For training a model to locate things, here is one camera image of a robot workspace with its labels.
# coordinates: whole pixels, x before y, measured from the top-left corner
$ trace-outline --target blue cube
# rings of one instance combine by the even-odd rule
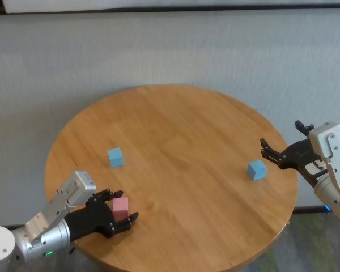
[[[248,164],[247,174],[252,180],[264,179],[267,174],[267,167],[261,160],[253,161]]]
[[[108,150],[107,154],[108,154],[108,159],[109,159],[109,165],[111,167],[123,166],[124,158],[122,157],[122,152],[119,147]]]

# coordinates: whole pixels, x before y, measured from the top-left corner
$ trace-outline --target wooden tabletop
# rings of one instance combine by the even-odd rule
[[[46,196],[74,170],[87,171],[98,190],[124,190],[130,212],[139,212],[132,229],[76,242],[109,269],[238,269],[268,248],[296,202],[296,171],[263,160],[267,178],[247,176],[248,163],[261,159],[261,137],[276,150],[286,147],[266,118],[215,91],[183,85],[122,91],[61,131],[46,163]],[[109,166],[107,150],[115,147],[123,167]]]

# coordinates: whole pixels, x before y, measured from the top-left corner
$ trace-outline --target wooden block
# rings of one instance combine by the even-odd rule
[[[123,166],[124,158],[122,156],[122,152],[119,147],[108,150],[107,154],[108,154],[109,164],[111,167]]]
[[[116,221],[123,220],[129,216],[129,199],[127,197],[113,200],[113,216]]]

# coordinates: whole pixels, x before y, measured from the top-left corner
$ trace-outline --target pink cube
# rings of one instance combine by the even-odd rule
[[[113,216],[116,221],[123,220],[129,216],[129,199],[127,197],[113,200]]]

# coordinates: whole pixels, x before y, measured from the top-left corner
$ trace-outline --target table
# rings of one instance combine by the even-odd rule
[[[105,239],[93,233],[76,247],[119,271],[228,271],[264,252],[288,222],[296,171],[269,161],[264,180],[248,163],[261,159],[260,138],[286,143],[256,110],[224,94],[184,85],[121,91],[92,104],[61,131],[45,169],[46,196],[74,170],[98,190],[124,190],[130,231]],[[124,166],[107,150],[120,147]]]

